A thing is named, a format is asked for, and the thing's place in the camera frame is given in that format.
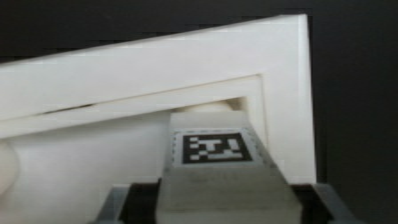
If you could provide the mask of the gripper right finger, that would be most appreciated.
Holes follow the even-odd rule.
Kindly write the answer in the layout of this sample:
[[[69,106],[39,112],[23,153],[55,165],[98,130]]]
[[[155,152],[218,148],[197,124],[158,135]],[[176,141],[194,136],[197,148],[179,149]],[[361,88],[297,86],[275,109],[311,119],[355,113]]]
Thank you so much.
[[[300,224],[366,224],[329,184],[295,184],[291,188],[302,203]]]

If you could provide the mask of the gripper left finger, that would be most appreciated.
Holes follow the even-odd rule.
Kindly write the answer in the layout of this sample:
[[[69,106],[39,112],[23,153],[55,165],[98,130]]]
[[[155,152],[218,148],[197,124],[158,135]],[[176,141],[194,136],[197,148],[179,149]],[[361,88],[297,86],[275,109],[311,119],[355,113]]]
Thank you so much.
[[[156,224],[158,183],[114,186],[98,217],[89,224]]]

